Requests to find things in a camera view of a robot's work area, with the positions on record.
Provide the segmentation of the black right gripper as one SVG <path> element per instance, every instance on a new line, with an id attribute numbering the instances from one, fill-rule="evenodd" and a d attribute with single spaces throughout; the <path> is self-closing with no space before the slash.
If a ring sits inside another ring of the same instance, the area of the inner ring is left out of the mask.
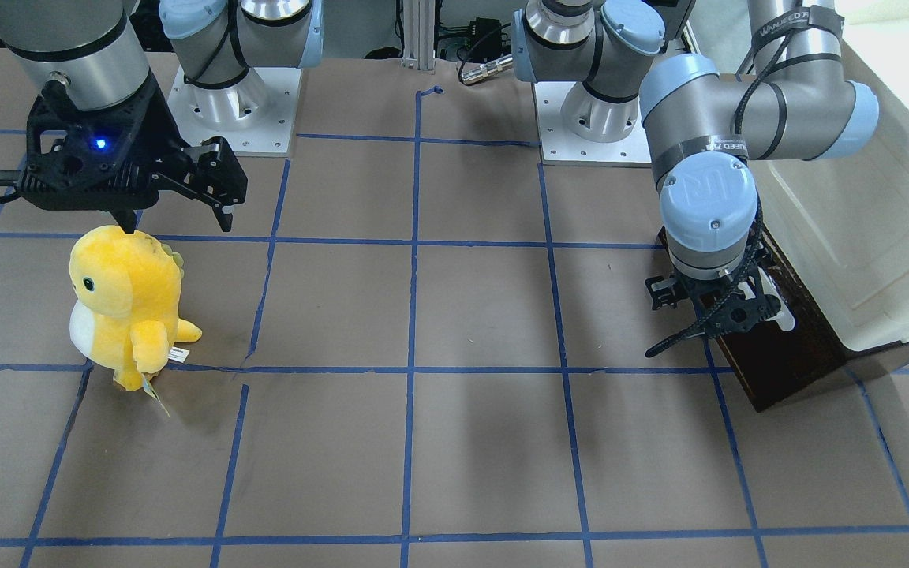
<path id="1" fill-rule="evenodd" d="M 232 230 L 248 176 L 222 136 L 187 147 L 154 75 L 129 98 L 95 111 L 76 108 L 60 80 L 44 83 L 28 116 L 28 157 L 16 191 L 44 210 L 101 210 L 134 234 L 158 191 L 212 209 Z"/>

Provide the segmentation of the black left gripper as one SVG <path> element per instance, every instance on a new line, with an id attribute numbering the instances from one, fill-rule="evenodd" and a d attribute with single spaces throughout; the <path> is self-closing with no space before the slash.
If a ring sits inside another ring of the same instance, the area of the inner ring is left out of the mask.
<path id="1" fill-rule="evenodd" d="M 692 323 L 688 331 L 679 331 L 674 339 L 704 335 L 717 338 L 732 332 L 747 332 L 761 321 L 775 319 L 783 310 L 783 301 L 765 272 L 756 263 L 750 265 L 746 277 L 737 284 L 735 292 L 723 299 L 731 278 L 702 281 L 681 272 L 668 277 L 657 276 L 645 280 L 645 287 L 652 298 L 652 309 L 677 305 L 685 299 L 692 301 L 701 316 L 718 307 L 704 323 Z"/>

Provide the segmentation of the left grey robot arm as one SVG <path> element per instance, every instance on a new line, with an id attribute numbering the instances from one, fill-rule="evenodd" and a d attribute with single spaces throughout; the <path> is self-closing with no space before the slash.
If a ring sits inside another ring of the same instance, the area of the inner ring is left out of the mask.
<path id="1" fill-rule="evenodd" d="M 750 79 L 710 58 L 665 58 L 690 1 L 530 1 L 510 25 L 517 79 L 569 82 L 560 118 L 574 136 L 616 143 L 645 132 L 674 271 L 647 280 L 653 308 L 690 299 L 699 316 L 647 351 L 781 319 L 762 273 L 753 159 L 832 159 L 872 137 L 879 101 L 844 76 L 844 19 L 832 1 L 750 1 Z"/>

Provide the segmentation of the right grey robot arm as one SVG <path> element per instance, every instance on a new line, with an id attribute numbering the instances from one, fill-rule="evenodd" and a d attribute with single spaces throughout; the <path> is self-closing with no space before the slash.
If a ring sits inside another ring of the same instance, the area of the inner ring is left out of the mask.
<path id="1" fill-rule="evenodd" d="M 320 1 L 163 1 L 180 75 L 163 94 L 126 1 L 0 1 L 0 39 L 39 87 L 21 171 L 0 185 L 43 210 L 100 210 L 126 233 L 162 191 L 230 231 L 238 156 L 289 151 L 301 71 L 324 53 Z"/>

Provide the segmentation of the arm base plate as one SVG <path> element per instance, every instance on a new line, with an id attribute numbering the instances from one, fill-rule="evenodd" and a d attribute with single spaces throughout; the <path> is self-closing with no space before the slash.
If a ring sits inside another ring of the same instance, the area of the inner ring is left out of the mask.
<path id="1" fill-rule="evenodd" d="M 288 157 L 302 69 L 252 68 L 237 85 L 210 90 L 174 76 L 167 105 L 191 145 L 222 136 L 238 157 Z"/>
<path id="2" fill-rule="evenodd" d="M 538 82 L 533 92 L 544 164 L 652 166 L 638 99 L 605 102 L 571 80 Z"/>

